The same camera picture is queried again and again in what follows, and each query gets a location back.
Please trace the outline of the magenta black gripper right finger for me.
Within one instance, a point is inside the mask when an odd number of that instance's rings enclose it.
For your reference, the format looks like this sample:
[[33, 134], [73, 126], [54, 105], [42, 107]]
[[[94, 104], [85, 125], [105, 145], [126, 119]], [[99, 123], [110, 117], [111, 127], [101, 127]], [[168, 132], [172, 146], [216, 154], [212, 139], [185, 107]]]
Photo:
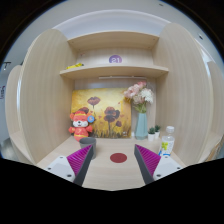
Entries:
[[134, 155], [138, 162], [145, 184], [152, 183], [154, 181], [153, 174], [159, 164], [161, 157], [140, 145], [135, 145]]

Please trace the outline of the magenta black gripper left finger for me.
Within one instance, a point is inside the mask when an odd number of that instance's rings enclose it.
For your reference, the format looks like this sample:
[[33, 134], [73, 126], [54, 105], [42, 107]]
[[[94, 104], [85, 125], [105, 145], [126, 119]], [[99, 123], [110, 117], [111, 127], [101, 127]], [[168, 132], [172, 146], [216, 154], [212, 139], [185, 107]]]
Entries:
[[92, 157], [92, 145], [81, 148], [67, 157], [68, 163], [75, 174], [74, 183], [76, 185], [81, 186], [83, 184]]

